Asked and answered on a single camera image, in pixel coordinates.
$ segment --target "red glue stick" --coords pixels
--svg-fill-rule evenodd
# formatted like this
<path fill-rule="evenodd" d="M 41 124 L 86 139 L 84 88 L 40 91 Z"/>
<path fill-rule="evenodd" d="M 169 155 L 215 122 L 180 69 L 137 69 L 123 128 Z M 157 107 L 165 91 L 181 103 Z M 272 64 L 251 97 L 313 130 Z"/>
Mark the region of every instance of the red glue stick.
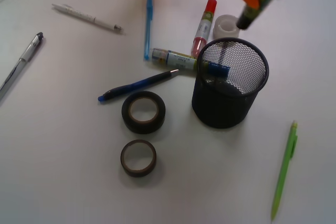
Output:
<path fill-rule="evenodd" d="M 200 25 L 198 26 L 193 48 L 191 49 L 191 55 L 195 59 L 197 59 L 200 54 L 202 48 L 206 45 L 206 41 L 209 38 L 210 28 L 212 24 L 212 20 L 214 18 L 214 13 L 216 9 L 217 1 L 216 0 L 208 0 L 206 4 L 205 11 L 203 13 Z"/>

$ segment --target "blue pen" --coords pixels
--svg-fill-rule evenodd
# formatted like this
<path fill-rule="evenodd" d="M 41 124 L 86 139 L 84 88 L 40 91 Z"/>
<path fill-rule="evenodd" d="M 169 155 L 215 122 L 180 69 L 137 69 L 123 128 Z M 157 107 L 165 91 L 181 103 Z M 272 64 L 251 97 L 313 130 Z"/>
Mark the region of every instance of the blue pen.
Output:
<path fill-rule="evenodd" d="M 100 102 L 107 101 L 107 100 L 113 99 L 115 97 L 118 97 L 120 95 L 132 92 L 134 90 L 147 87 L 147 86 L 152 85 L 156 82 L 162 81 L 162 80 L 167 79 L 167 78 L 169 78 L 173 75 L 176 75 L 178 72 L 179 72 L 179 70 L 175 69 L 175 70 L 172 70 L 172 71 L 167 71 L 165 73 L 159 73 L 156 76 L 149 77 L 147 79 L 135 82 L 133 84 L 129 84 L 129 85 L 125 85 L 125 86 L 121 86 L 121 87 L 111 89 L 111 90 L 107 91 L 105 94 L 103 94 L 102 96 L 98 97 L 98 101 L 100 101 Z"/>
<path fill-rule="evenodd" d="M 151 21 L 153 20 L 153 0 L 147 0 L 146 4 L 146 35 L 145 35 L 145 52 L 144 58 L 148 60 L 149 47 L 151 42 Z"/>

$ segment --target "black tape roll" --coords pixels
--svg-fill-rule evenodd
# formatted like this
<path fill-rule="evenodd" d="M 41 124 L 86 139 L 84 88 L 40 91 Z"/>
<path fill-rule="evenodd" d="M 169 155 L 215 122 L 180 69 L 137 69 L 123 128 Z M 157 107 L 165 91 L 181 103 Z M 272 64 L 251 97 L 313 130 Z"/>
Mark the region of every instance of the black tape roll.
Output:
<path fill-rule="evenodd" d="M 132 144 L 135 144 L 135 143 L 143 143 L 143 144 L 148 145 L 148 147 L 152 150 L 152 153 L 153 153 L 153 159 L 152 159 L 151 163 L 147 167 L 145 167 L 144 169 L 141 169 L 141 170 L 132 170 L 125 163 L 125 151 L 126 151 L 126 149 L 128 147 L 130 147 Z M 154 146 L 150 142 L 145 141 L 145 140 L 133 140 L 133 141 L 130 141 L 127 145 L 125 145 L 125 147 L 121 151 L 120 162 L 121 162 L 122 168 L 124 168 L 125 172 L 128 175 L 130 175 L 131 177 L 143 177 L 143 176 L 146 176 L 151 171 L 153 171 L 153 169 L 154 169 L 154 167 L 156 165 L 156 151 L 155 151 L 155 148 L 154 148 Z"/>
<path fill-rule="evenodd" d="M 156 115 L 147 121 L 138 121 L 131 115 L 131 106 L 138 99 L 150 99 L 156 105 Z M 149 134 L 158 130 L 166 115 L 166 106 L 163 100 L 157 94 L 150 91 L 140 91 L 127 97 L 121 108 L 121 115 L 124 122 L 131 131 L 138 134 Z"/>

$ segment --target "mesh cup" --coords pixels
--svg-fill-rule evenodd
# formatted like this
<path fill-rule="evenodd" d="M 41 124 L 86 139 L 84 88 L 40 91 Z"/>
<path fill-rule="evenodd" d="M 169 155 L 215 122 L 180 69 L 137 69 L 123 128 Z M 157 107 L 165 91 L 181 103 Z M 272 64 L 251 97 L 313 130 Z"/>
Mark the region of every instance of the mesh cup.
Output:
<path fill-rule="evenodd" d="M 209 71 L 209 63 L 229 67 L 228 75 Z M 263 53 L 239 38 L 220 38 L 207 44 L 197 60 L 192 99 L 198 118 L 215 128 L 229 128 L 247 115 L 269 74 Z"/>

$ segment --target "ballpoint pen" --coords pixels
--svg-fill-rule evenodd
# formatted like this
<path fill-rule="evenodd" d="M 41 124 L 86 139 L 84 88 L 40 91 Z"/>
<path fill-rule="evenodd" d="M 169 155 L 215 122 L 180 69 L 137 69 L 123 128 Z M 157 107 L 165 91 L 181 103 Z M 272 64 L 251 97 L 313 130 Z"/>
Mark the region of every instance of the ballpoint pen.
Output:
<path fill-rule="evenodd" d="M 285 184 L 285 179 L 286 179 L 286 173 L 289 165 L 289 161 L 293 157 L 295 146 L 296 146 L 296 141 L 298 139 L 298 136 L 296 135 L 296 129 L 298 127 L 298 123 L 296 121 L 293 121 L 290 131 L 289 131 L 289 136 L 288 136 L 288 141 L 286 145 L 286 150 L 285 154 L 282 160 L 282 165 L 279 173 L 279 178 L 278 178 L 278 183 L 277 187 L 275 190 L 274 194 L 274 199 L 273 199 L 273 204 L 272 204 L 272 211 L 271 211 L 271 221 L 274 220 L 275 215 L 277 214 L 279 204 L 280 204 L 280 199 L 281 199 L 281 194 L 282 194 L 282 189 L 284 188 Z"/>
<path fill-rule="evenodd" d="M 171 77 L 173 74 L 177 74 L 178 72 L 179 72 L 178 69 L 175 69 L 175 70 L 172 70 L 172 71 L 167 71 L 165 73 L 157 74 L 156 76 L 149 77 L 147 79 L 135 82 L 133 84 L 129 84 L 129 85 L 125 85 L 125 86 L 121 86 L 121 87 L 111 89 L 111 90 L 107 91 L 105 94 L 103 94 L 102 96 L 98 97 L 98 101 L 100 101 L 100 102 L 107 101 L 107 100 L 113 99 L 115 97 L 118 97 L 120 95 L 132 92 L 134 90 L 147 87 L 151 84 L 154 84 L 156 82 L 167 79 L 167 78 Z"/>
<path fill-rule="evenodd" d="M 151 21 L 153 19 L 153 0 L 147 0 L 146 4 L 146 34 L 144 58 L 148 60 L 149 46 L 151 40 Z"/>
<path fill-rule="evenodd" d="M 123 31 L 123 28 L 121 26 L 118 25 L 110 25 L 102 20 L 99 20 L 96 17 L 93 17 L 91 15 L 88 14 L 84 14 L 82 12 L 80 12 L 79 10 L 75 10 L 73 9 L 71 6 L 68 5 L 55 5 L 55 4 L 51 4 L 56 10 L 59 10 L 60 12 L 64 12 L 64 13 L 68 13 L 72 16 L 84 19 L 88 22 L 97 24 L 98 26 L 102 26 L 105 27 L 107 29 L 113 30 L 113 31 Z"/>
<path fill-rule="evenodd" d="M 15 67 L 12 69 L 12 71 L 9 73 L 8 77 L 6 78 L 5 82 L 0 87 L 0 100 L 5 95 L 9 87 L 13 84 L 16 77 L 20 74 L 20 72 L 23 70 L 23 68 L 26 66 L 26 63 L 30 61 L 30 59 L 33 56 L 33 53 L 37 46 L 40 44 L 40 42 L 43 39 L 43 33 L 38 33 L 29 46 L 26 48 L 24 53 L 19 58 L 18 62 L 16 63 Z"/>

